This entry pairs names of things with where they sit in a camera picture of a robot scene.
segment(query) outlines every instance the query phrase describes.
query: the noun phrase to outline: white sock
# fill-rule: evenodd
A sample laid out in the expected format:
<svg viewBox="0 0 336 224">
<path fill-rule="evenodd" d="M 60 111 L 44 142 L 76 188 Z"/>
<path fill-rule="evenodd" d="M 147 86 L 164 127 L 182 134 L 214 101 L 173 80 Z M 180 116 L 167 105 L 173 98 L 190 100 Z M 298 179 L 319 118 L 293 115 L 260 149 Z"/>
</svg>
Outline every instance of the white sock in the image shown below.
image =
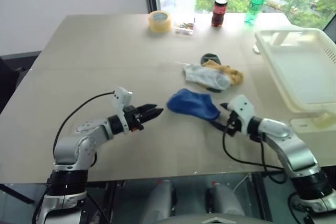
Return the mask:
<svg viewBox="0 0 336 224">
<path fill-rule="evenodd" d="M 206 85 L 213 89 L 225 90 L 231 85 L 230 77 L 212 68 L 205 68 L 197 64 L 189 64 L 183 67 L 185 80 Z"/>
</svg>

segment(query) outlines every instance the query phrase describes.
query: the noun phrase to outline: green bottle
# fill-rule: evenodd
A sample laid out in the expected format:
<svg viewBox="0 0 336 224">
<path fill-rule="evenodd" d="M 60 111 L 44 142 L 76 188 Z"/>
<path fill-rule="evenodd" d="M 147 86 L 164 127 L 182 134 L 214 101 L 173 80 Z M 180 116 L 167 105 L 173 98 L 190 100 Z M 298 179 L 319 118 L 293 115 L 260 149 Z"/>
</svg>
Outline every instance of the green bottle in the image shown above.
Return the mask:
<svg viewBox="0 0 336 224">
<path fill-rule="evenodd" d="M 261 11 L 265 0 L 251 0 L 246 13 L 245 22 L 254 23 L 258 13 Z"/>
</svg>

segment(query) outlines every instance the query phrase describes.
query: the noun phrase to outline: tape roll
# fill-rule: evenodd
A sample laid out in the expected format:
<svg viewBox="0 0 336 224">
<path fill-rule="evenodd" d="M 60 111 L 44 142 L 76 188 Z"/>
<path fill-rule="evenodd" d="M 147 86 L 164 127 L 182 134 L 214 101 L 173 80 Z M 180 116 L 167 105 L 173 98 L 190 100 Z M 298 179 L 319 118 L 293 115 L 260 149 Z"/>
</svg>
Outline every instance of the tape roll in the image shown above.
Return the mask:
<svg viewBox="0 0 336 224">
<path fill-rule="evenodd" d="M 163 10 L 156 10 L 149 13 L 149 27 L 155 33 L 166 33 L 172 29 L 170 14 Z"/>
</svg>

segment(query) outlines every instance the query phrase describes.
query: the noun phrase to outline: beige table surface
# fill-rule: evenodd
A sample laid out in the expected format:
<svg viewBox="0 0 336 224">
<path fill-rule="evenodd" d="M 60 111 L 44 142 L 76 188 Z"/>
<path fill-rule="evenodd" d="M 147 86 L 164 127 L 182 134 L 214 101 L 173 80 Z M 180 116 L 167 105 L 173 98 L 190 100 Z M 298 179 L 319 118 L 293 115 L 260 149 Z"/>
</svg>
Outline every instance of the beige table surface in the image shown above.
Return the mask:
<svg viewBox="0 0 336 224">
<path fill-rule="evenodd" d="M 207 122 L 165 106 L 181 88 L 207 92 L 185 82 L 182 67 L 211 52 L 245 77 L 239 86 L 211 93 L 215 104 L 245 94 L 258 116 L 287 122 L 304 116 L 286 108 L 262 57 L 252 51 L 255 28 L 244 24 L 244 14 L 226 14 L 221 29 L 211 27 L 210 18 L 197 16 L 194 35 L 183 36 L 151 33 L 147 15 L 67 17 L 0 115 L 0 183 L 44 183 L 53 168 L 52 143 L 65 117 L 88 98 L 117 86 L 133 92 L 133 105 L 155 103 L 165 110 L 143 131 L 119 134 L 102 146 L 89 181 L 260 170 L 230 160 L 221 133 Z M 257 28 L 290 25 L 279 13 L 261 14 L 260 20 Z M 96 99 L 69 121 L 62 135 L 83 121 L 113 114 L 110 97 Z M 223 122 L 226 115 L 223 111 Z M 302 138 L 321 165 L 336 163 L 329 135 Z M 238 133 L 228 137 L 227 145 L 237 158 L 260 162 L 259 144 L 247 137 Z M 279 165 L 269 148 L 266 160 Z"/>
</svg>

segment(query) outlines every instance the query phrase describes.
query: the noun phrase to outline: white plastic basket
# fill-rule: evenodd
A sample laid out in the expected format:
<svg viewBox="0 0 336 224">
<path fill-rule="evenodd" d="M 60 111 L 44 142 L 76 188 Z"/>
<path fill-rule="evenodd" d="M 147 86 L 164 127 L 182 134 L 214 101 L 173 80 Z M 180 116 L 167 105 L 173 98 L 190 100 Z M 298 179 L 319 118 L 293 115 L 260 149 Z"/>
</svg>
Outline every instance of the white plastic basket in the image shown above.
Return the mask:
<svg viewBox="0 0 336 224">
<path fill-rule="evenodd" d="M 336 44 L 323 31 L 261 30 L 255 37 L 290 110 L 336 114 Z"/>
</svg>

